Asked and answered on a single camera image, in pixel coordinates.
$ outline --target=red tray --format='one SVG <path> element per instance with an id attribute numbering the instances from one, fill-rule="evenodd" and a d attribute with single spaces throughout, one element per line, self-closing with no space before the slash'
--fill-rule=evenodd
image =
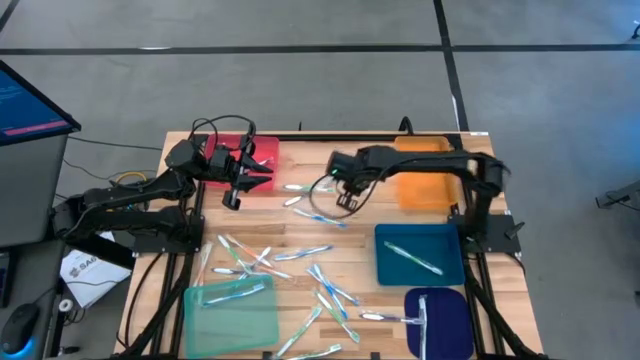
<path id="1" fill-rule="evenodd" d="M 231 148 L 238 147 L 238 145 L 240 144 L 240 137 L 241 135 L 222 134 L 218 136 L 218 144 L 226 145 Z M 215 134 L 209 136 L 209 139 L 207 140 L 207 146 L 204 150 L 204 154 L 207 157 L 207 159 L 210 159 L 211 155 L 213 155 L 213 144 L 215 143 L 215 141 L 216 141 Z M 256 173 L 256 172 L 250 171 L 249 175 L 271 176 L 271 181 L 268 181 L 264 184 L 260 184 L 256 186 L 252 191 L 272 191 L 274 179 L 276 176 L 276 171 L 278 170 L 278 154 L 279 154 L 279 148 L 280 148 L 280 140 L 278 140 L 278 138 L 273 136 L 256 136 L 253 138 L 253 143 L 256 146 L 256 152 L 255 154 L 253 154 L 253 158 L 256 160 L 256 162 L 261 162 L 266 159 L 271 159 L 264 166 L 273 170 L 273 173 L 262 174 L 262 173 Z M 231 154 L 237 160 L 238 157 L 240 156 L 240 151 L 233 151 Z M 220 188 L 220 189 L 229 189 L 231 187 L 229 184 L 223 184 L 216 181 L 206 181 L 205 183 L 207 184 L 208 187 L 214 187 L 214 188 Z"/>

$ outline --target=clear green tray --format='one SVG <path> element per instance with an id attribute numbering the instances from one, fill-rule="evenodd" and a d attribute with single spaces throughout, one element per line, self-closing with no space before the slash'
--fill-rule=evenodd
<path id="1" fill-rule="evenodd" d="M 251 290 L 264 290 L 205 307 L 207 300 Z M 278 342 L 276 293 L 271 276 L 256 276 L 207 286 L 184 293 L 187 358 L 232 353 Z"/>

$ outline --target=wooden table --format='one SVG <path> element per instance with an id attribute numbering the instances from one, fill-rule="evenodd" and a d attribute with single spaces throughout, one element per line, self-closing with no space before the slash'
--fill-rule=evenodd
<path id="1" fill-rule="evenodd" d="M 162 159 L 167 152 L 181 139 L 187 137 L 186 132 L 170 132 L 164 144 Z M 309 132 L 276 132 L 271 134 L 309 134 Z M 312 134 L 363 134 L 345 132 L 312 132 Z M 403 135 L 396 132 L 376 132 L 367 134 Z M 487 133 L 460 133 L 464 149 L 471 152 L 493 154 L 491 141 Z M 262 251 L 267 246 L 273 248 L 272 253 L 292 252 L 299 248 L 321 244 L 333 244 L 335 248 L 329 252 L 315 255 L 313 259 L 303 258 L 294 261 L 277 263 L 277 268 L 291 274 L 295 281 L 290 282 L 276 278 L 278 318 L 280 322 L 280 342 L 269 348 L 220 356 L 223 358 L 262 358 L 263 351 L 273 351 L 279 347 L 299 328 L 303 320 L 317 303 L 311 290 L 317 283 L 305 273 L 311 261 L 321 265 L 329 279 L 358 296 L 362 300 L 360 308 L 384 313 L 403 314 L 403 299 L 410 287 L 383 287 L 377 283 L 373 250 L 373 228 L 380 223 L 443 223 L 447 213 L 401 211 L 395 200 L 395 179 L 389 178 L 386 183 L 377 187 L 371 200 L 360 212 L 346 220 L 346 230 L 324 225 L 300 217 L 282 207 L 282 203 L 293 195 L 282 191 L 284 184 L 310 184 L 324 173 L 325 166 L 333 150 L 355 153 L 358 148 L 389 142 L 359 141 L 281 141 L 278 173 L 273 193 L 242 194 L 240 211 L 227 210 L 221 204 L 222 193 L 219 190 L 207 189 L 202 214 L 206 218 L 206 232 L 203 241 L 214 242 L 212 254 L 207 264 L 211 267 L 234 268 L 232 258 L 215 240 L 218 233 L 232 234 L 239 241 Z M 161 161 L 159 171 L 164 171 Z M 459 204 L 463 204 L 462 192 L 458 191 Z M 161 208 L 170 203 L 156 201 L 152 208 Z M 491 212 L 502 214 L 507 210 L 504 196 L 494 199 Z M 121 322 L 120 334 L 124 334 L 124 323 L 133 292 L 142 273 L 149 266 L 153 254 L 138 258 L 132 274 L 131 285 L 125 311 Z M 142 286 L 141 294 L 135 304 L 131 325 L 133 339 L 145 327 L 158 306 L 163 275 L 166 266 L 166 255 L 160 259 Z M 199 267 L 199 256 L 196 256 L 192 278 Z M 510 258 L 502 254 L 488 254 L 489 271 L 493 285 L 497 307 L 504 318 L 521 337 L 524 343 L 537 352 L 542 352 L 533 309 L 525 278 L 520 267 Z M 181 268 L 180 259 L 176 271 Z M 205 272 L 205 283 L 231 280 L 230 277 Z M 454 287 L 464 294 L 464 287 Z M 395 323 L 379 323 L 358 318 L 358 310 L 347 306 L 350 325 L 360 334 L 360 344 L 351 341 L 344 330 L 325 311 L 309 328 L 307 333 L 287 352 L 286 356 L 295 356 L 327 348 L 334 343 L 343 345 L 343 351 L 335 358 L 369 359 L 372 352 L 379 352 L 383 359 L 413 359 L 406 340 L 405 325 Z M 484 310 L 480 309 L 481 325 L 486 352 L 493 352 L 491 333 Z M 167 316 L 161 352 L 167 352 L 174 314 Z M 181 356 L 184 356 L 182 341 Z M 115 351 L 122 351 L 116 344 Z"/>

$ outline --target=gray floor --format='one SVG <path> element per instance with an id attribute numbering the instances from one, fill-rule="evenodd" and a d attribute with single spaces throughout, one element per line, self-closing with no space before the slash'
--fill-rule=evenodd
<path id="1" fill-rule="evenodd" d="M 623 43 L 632 0 L 447 0 L 460 44 Z M 0 11 L 8 0 L 0 0 Z M 439 43 L 418 0 L 21 0 L 3 48 Z M 640 223 L 594 197 L 640 179 L 640 52 L 456 54 L 471 130 L 489 131 L 512 169 L 527 281 L 545 350 L 564 359 L 635 359 L 640 341 Z M 161 146 L 167 130 L 241 113 L 259 129 L 455 130 L 440 53 L 6 56 L 72 113 L 80 136 Z M 240 127 L 228 124 L 224 128 Z M 159 154 L 70 141 L 66 158 L 99 175 L 153 169 Z M 64 167 L 58 192 L 105 183 Z M 104 357 L 126 285 L 64 334 Z"/>

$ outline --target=computer monitor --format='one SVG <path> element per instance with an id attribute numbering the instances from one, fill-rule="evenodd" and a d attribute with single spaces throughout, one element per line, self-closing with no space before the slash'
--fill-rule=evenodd
<path id="1" fill-rule="evenodd" d="M 0 60 L 0 146 L 80 128 L 71 115 Z"/>

